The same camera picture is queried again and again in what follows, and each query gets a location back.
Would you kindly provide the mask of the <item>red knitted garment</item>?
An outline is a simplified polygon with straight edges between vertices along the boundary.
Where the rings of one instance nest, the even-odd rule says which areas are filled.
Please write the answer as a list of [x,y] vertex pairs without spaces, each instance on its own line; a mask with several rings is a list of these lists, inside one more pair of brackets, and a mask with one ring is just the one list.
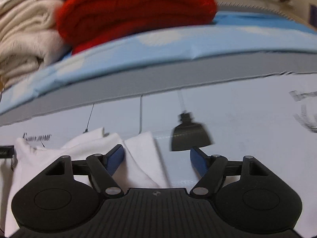
[[215,0],[66,0],[56,28],[77,54],[135,33],[208,24],[216,12]]

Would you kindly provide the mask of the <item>printed light bed sheet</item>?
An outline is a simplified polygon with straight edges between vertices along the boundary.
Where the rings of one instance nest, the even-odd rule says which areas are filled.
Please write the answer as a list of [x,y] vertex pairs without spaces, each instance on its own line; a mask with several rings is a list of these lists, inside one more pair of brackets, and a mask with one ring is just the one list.
[[188,111],[203,123],[209,155],[230,160],[253,155],[294,189],[316,185],[316,75],[290,74],[120,99],[64,110],[1,127],[1,143],[36,134],[59,148],[84,128],[123,138],[152,132],[174,185],[194,181],[185,152],[170,148],[171,132]]

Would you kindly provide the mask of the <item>light blue pillow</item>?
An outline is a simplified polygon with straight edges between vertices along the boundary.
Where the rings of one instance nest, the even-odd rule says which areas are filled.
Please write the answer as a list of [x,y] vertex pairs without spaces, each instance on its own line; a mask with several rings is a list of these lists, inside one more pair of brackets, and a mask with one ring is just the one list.
[[210,25],[139,33],[68,55],[5,91],[1,113],[68,84],[122,70],[256,51],[314,54],[316,31],[271,14],[221,11]]

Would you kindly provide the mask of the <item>folded beige blanket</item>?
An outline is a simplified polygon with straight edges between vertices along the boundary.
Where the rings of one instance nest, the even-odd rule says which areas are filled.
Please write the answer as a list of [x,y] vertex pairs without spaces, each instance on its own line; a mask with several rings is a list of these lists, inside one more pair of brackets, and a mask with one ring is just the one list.
[[1,17],[1,88],[59,61],[70,47],[56,29],[64,0],[26,0]]

